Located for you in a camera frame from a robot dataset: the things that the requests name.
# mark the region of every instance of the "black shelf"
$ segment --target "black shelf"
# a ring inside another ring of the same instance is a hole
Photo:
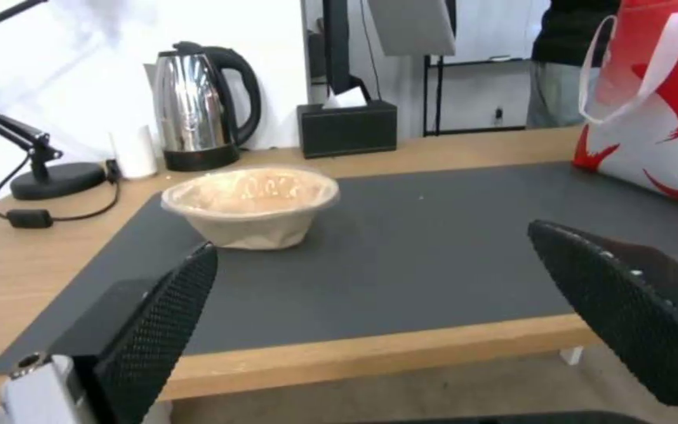
[[[444,85],[444,68],[448,67],[470,67],[471,65],[493,65],[493,64],[514,64],[515,62],[528,62],[529,59],[509,59],[509,60],[484,60],[479,62],[457,62],[456,64],[445,64],[439,57],[435,65],[431,63],[431,57],[423,58],[423,137],[439,136],[447,134],[474,134],[500,131],[520,131],[525,126],[514,127],[492,127],[492,128],[462,128],[454,130],[441,129],[441,93]],[[436,126],[433,131],[428,130],[428,69],[438,70],[438,86],[436,88]]]

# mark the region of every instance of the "red shopping bag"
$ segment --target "red shopping bag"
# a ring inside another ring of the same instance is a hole
[[[581,73],[586,116],[574,164],[678,200],[678,0],[625,0],[593,101],[592,53]]]

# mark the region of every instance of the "white bag handle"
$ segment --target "white bag handle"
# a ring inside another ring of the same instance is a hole
[[[666,78],[671,74],[671,71],[676,66],[678,62],[678,12],[671,14],[664,30],[661,33],[661,38],[659,43],[656,45],[656,50],[653,51],[653,55],[650,59],[650,64],[648,65],[648,70],[645,73],[642,84],[640,84],[640,89],[637,94],[635,94],[632,99],[630,99],[626,104],[621,105],[618,110],[614,110],[613,113],[606,116],[605,118],[596,118],[590,115],[587,112],[587,97],[589,96],[589,86],[590,86],[590,69],[593,64],[593,56],[595,54],[595,46],[598,43],[598,37],[600,32],[605,26],[607,21],[614,21],[614,27],[611,32],[616,32],[617,19],[616,16],[608,16],[603,22],[600,23],[598,29],[595,31],[595,36],[593,41],[590,44],[590,48],[587,49],[587,54],[584,57],[584,64],[582,64],[582,70],[580,71],[579,76],[579,112],[587,119],[587,121],[593,124],[606,124],[610,121],[613,121],[619,116],[622,116],[632,110],[635,110],[639,105],[643,104],[645,100],[650,97],[651,94],[656,92],[661,84],[666,81]]]

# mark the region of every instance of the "black shirt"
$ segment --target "black shirt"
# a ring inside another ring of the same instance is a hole
[[[551,0],[543,29],[533,45],[533,60],[580,67],[603,18],[616,14],[621,0]],[[599,67],[608,45],[611,23],[598,40],[593,59]]]

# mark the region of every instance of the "power outlet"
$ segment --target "power outlet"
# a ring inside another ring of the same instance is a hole
[[[497,107],[496,110],[493,111],[493,126],[500,127],[503,124],[504,124],[504,108]]]

